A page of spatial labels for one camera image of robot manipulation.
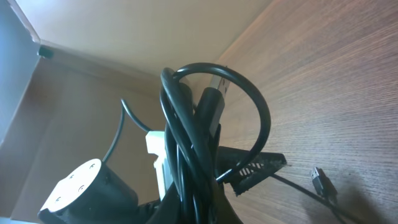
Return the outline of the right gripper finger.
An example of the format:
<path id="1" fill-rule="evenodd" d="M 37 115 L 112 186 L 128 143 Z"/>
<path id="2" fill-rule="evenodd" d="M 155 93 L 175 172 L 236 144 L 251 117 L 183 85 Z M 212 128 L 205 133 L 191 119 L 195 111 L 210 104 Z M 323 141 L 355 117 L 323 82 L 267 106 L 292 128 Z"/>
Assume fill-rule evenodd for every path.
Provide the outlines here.
<path id="1" fill-rule="evenodd" d="M 167 191 L 160 205 L 152 213 L 145 215 L 136 223 L 219 223 L 219 224 L 242 224 L 243 222 L 233 210 L 231 204 L 224 194 L 224 190 L 218 185 L 213 184 L 213 198 L 211 207 L 205 213 L 204 217 L 197 218 L 193 214 L 193 218 L 186 218 L 182 213 L 182 206 L 177 193 L 175 184 L 172 184 Z"/>

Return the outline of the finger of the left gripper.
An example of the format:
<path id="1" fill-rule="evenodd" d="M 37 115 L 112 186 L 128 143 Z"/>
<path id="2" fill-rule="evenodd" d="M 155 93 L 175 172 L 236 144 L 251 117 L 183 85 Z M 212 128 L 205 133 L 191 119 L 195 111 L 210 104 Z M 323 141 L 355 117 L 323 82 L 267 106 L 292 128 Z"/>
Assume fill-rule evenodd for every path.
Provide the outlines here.
<path id="1" fill-rule="evenodd" d="M 222 174 L 235 166 L 249 151 L 220 146 L 217 155 L 218 174 Z M 260 152 L 249 164 L 223 182 L 230 184 L 236 196 L 239 196 L 278 170 L 287 165 L 281 153 Z"/>

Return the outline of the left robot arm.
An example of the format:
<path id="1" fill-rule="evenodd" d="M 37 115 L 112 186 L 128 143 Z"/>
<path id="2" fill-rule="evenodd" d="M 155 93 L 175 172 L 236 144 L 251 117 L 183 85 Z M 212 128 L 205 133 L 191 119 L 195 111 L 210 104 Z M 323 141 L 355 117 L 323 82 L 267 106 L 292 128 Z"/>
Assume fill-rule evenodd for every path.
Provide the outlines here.
<path id="1" fill-rule="evenodd" d="M 236 165 L 248 151 L 220 146 L 216 174 Z M 287 164 L 281 153 L 260 152 L 226 183 L 241 195 Z M 243 223 L 226 199 L 223 186 L 216 195 L 216 220 L 206 223 Z M 165 197 L 138 204 L 138 197 L 106 164 L 92 159 L 75 169 L 54 188 L 38 213 L 43 223 L 190 223 L 183 218 L 172 183 Z"/>

